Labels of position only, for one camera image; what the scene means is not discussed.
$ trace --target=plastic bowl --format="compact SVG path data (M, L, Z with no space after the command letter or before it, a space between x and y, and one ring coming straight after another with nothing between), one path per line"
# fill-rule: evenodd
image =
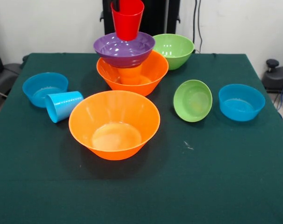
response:
M26 80L22 90L33 105L46 108L45 97L49 94L67 92L68 83L68 79L62 74L45 72Z
M226 85L219 91L221 112L236 121L254 119L265 106L265 97L255 88L243 84Z
M205 83L199 80L188 80L177 88L174 107L181 119L188 122L200 121L211 110L211 91Z
M126 90L143 96L149 95L156 88L168 68L167 60L154 50L141 65L134 68L115 68L103 58L97 62L98 73L112 90Z
M123 41L116 33L111 33L96 40L94 49L108 64L129 68L146 60L154 45L154 38L143 32L138 32L137 38L132 41Z
M159 34L154 36L154 50L161 53L169 62L169 70L181 67L194 50L194 44L185 36L177 34Z
M97 156L123 160L157 132L160 115L147 98L129 91L105 91L81 101L69 118L73 137Z

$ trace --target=white speck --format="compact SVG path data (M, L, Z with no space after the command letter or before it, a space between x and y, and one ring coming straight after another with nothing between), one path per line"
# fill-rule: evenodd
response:
M187 146L188 149L193 150L193 148L186 141L184 141L184 143L185 143L185 145Z

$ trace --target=red cup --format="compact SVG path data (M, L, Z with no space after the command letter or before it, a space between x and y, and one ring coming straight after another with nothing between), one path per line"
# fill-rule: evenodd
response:
M117 12L111 3L114 29L118 38L131 41L137 37L144 8L141 0L120 0L120 11Z

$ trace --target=cup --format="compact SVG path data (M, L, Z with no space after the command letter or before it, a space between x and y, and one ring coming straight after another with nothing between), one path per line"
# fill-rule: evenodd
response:
M132 41L137 37L144 8L141 0L120 0L120 10L117 12L111 3L114 29L118 38Z
M45 98L46 109L53 123L68 118L72 110L83 100L80 92L49 94Z
M131 68L118 68L123 85L139 85L141 82L142 64Z

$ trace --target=purple bowl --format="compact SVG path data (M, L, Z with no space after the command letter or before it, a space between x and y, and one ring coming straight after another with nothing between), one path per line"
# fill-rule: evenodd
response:
M154 45L154 38L143 32L138 32L132 41L120 40L116 33L111 33L96 40L94 49L111 66L129 68L146 60Z

